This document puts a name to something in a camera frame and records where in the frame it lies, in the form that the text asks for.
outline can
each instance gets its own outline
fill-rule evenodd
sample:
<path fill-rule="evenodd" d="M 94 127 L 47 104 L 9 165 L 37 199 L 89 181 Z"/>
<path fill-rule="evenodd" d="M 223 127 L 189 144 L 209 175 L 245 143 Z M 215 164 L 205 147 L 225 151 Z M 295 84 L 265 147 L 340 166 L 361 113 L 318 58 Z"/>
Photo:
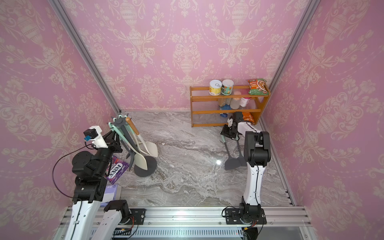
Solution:
<path fill-rule="evenodd" d="M 221 88 L 221 93 L 223 95 L 231 95 L 234 82 L 231 79 L 225 79 L 223 81 L 223 87 Z"/>
<path fill-rule="evenodd" d="M 223 84 L 221 83 L 221 81 L 216 79 L 209 82 L 209 94 L 213 96 L 220 95 L 220 90 L 222 85 Z"/>

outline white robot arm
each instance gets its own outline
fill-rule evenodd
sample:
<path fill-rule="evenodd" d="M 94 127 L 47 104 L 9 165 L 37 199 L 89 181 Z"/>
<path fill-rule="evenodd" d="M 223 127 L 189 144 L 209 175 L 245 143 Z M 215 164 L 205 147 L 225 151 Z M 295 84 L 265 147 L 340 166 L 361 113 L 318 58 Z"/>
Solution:
<path fill-rule="evenodd" d="M 104 174 L 111 164 L 112 155 L 122 152 L 119 139 L 110 131 L 104 137 L 99 126 L 91 126 L 84 132 L 85 141 L 92 141 L 97 153 L 88 151 L 76 154 L 72 159 L 72 172 L 77 175 L 74 191 L 72 215 L 65 240 L 89 239 L 91 228 L 104 196 L 107 180 Z M 110 201 L 104 209 L 103 220 L 100 223 L 93 240 L 109 240 L 119 223 L 133 221 L 126 200 Z"/>
<path fill-rule="evenodd" d="M 245 137 L 244 159 L 247 164 L 247 185 L 239 213 L 242 219 L 252 219 L 261 213 L 260 191 L 267 163 L 271 160 L 269 133 L 256 129 L 250 122 L 243 120 L 242 112 L 235 112 L 223 127 L 222 135 L 239 140 Z"/>
<path fill-rule="evenodd" d="M 261 133 L 260 130 L 256 129 L 250 122 L 239 122 L 237 124 L 237 131 L 239 134 L 245 136 L 246 132 L 253 132 L 256 134 Z M 255 142 L 256 147 L 263 147 L 258 142 Z M 244 202 L 250 205 L 259 205 L 261 204 L 260 200 L 260 190 L 262 185 L 262 178 L 265 171 L 264 166 L 254 165 L 251 167 L 250 163 L 247 161 L 247 185 L 245 187 L 245 192 L 243 195 Z"/>

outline green snack bag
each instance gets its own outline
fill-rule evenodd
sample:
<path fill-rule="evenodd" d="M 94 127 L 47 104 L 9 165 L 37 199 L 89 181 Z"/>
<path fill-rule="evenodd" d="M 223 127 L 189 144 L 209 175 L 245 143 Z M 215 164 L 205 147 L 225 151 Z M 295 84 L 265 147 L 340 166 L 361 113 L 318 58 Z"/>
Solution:
<path fill-rule="evenodd" d="M 262 78 L 259 79 L 252 79 L 248 80 L 249 87 L 251 90 L 249 90 L 249 94 L 251 95 L 268 95 L 268 91 L 266 90 L 266 81 Z"/>

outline mounting plate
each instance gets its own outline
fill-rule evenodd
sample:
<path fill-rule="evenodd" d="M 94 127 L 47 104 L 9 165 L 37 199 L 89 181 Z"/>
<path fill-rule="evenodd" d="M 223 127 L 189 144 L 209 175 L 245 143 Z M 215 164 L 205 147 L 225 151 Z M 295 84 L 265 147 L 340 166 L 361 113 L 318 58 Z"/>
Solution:
<path fill-rule="evenodd" d="M 238 208 L 225 209 L 225 221 L 228 225 L 243 224 L 240 220 L 239 209 Z M 266 224 L 264 209 L 262 209 L 260 217 L 256 219 L 256 224 L 258 225 Z"/>
<path fill-rule="evenodd" d="M 135 218 L 135 225 L 143 225 L 145 219 L 145 209 L 130 209 Z"/>

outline wooden shelf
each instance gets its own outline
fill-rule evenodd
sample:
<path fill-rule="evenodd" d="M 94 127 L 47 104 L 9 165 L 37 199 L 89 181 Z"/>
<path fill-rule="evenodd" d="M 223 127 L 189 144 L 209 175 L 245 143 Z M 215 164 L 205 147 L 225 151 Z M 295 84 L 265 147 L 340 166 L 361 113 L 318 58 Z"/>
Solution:
<path fill-rule="evenodd" d="M 247 106 L 239 107 L 239 109 L 224 109 L 219 107 L 217 101 L 210 102 L 192 102 L 192 114 L 207 114 L 207 113 L 234 113 L 234 112 L 260 112 L 260 109 L 256 108 L 254 101 L 249 101 Z"/>
<path fill-rule="evenodd" d="M 240 92 L 240 95 L 234 95 L 234 92 Z M 192 127 L 202 126 L 222 126 L 226 123 L 226 118 L 221 117 L 220 120 L 213 120 L 216 123 L 212 123 L 210 120 L 202 123 L 194 123 L 194 114 L 220 114 L 220 113 L 234 113 L 234 112 L 248 112 L 251 113 L 255 123 L 259 120 L 261 113 L 263 112 L 266 103 L 270 97 L 270 91 L 267 87 L 268 95 L 250 95 L 249 85 L 234 86 L 232 95 L 218 95 L 212 96 L 209 94 L 209 87 L 190 87 L 190 104 L 191 104 L 191 124 Z M 239 109 L 222 109 L 218 105 L 218 99 L 220 98 L 251 98 L 246 107 L 239 107 Z"/>

